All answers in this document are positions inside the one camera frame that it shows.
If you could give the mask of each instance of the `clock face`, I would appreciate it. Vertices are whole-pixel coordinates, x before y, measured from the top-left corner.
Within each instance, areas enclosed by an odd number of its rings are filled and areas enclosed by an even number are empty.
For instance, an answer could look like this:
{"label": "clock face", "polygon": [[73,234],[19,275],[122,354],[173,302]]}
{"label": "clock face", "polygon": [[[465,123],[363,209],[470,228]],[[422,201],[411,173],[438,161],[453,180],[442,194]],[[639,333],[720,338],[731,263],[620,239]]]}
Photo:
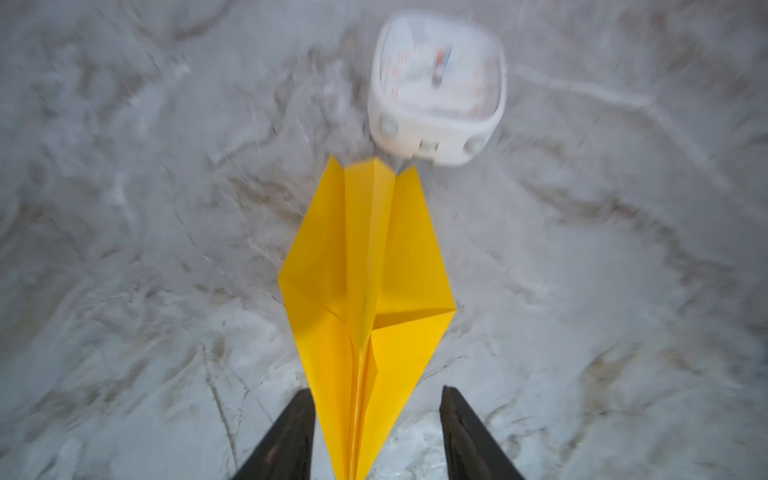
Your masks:
{"label": "clock face", "polygon": [[425,13],[389,24],[380,82],[385,98],[420,113],[485,120],[498,108],[501,52],[469,23]]}

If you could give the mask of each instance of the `clock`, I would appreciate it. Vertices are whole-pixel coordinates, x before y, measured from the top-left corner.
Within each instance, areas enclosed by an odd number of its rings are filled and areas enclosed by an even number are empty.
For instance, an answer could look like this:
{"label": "clock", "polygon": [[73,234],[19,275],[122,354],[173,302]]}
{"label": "clock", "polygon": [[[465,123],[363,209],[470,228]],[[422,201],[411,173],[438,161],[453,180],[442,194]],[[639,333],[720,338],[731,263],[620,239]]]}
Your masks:
{"label": "clock", "polygon": [[502,119],[506,62],[489,30],[430,12],[395,14],[373,55],[371,136],[398,157],[463,165]]}

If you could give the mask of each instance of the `alarm clock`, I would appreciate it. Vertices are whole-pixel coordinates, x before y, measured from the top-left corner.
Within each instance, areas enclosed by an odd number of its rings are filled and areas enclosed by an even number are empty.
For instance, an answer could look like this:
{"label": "alarm clock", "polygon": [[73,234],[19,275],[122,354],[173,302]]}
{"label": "alarm clock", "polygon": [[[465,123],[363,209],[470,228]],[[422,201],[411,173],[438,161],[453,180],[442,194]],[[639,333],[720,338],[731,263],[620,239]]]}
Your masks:
{"label": "alarm clock", "polygon": [[368,116],[384,151],[438,165],[469,162],[506,104],[506,61],[489,30],[460,18],[407,11],[382,27]]}

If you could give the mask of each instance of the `white plastic casing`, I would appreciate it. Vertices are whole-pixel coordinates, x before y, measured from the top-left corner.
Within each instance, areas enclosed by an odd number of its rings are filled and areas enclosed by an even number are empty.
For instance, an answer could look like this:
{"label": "white plastic casing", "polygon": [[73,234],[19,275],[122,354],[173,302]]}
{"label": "white plastic casing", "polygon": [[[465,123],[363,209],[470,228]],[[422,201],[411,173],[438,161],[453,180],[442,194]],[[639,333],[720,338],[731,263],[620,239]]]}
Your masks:
{"label": "white plastic casing", "polygon": [[[471,25],[491,41],[498,52],[499,64],[499,96],[498,104],[493,114],[486,118],[458,118],[439,114],[430,114],[409,108],[397,101],[392,101],[385,94],[380,82],[382,51],[389,26],[401,15],[424,15],[440,18],[443,22],[454,22],[460,25]],[[482,145],[488,142],[504,114],[507,102],[507,65],[504,50],[498,38],[488,29],[470,24],[467,21],[438,15],[431,12],[406,11],[393,15],[382,27],[376,50],[373,55],[371,85],[368,95],[368,117],[371,136],[376,144],[384,151],[398,157],[423,159],[433,161],[437,165],[460,166],[469,162],[479,151],[465,151],[465,145],[470,138],[482,137]],[[386,123],[382,132],[382,119],[393,119],[397,124],[397,132],[392,133],[391,125]],[[429,149],[430,144],[437,143],[436,150]]]}

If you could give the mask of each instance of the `paper airplane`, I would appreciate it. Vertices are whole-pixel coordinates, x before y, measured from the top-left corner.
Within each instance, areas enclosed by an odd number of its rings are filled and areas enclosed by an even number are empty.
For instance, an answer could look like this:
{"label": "paper airplane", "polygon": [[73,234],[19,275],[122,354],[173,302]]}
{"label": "paper airplane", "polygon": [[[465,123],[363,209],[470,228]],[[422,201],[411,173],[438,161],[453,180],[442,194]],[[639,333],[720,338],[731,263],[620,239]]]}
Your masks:
{"label": "paper airplane", "polygon": [[362,480],[456,311],[416,169],[331,157],[280,289],[336,478]]}

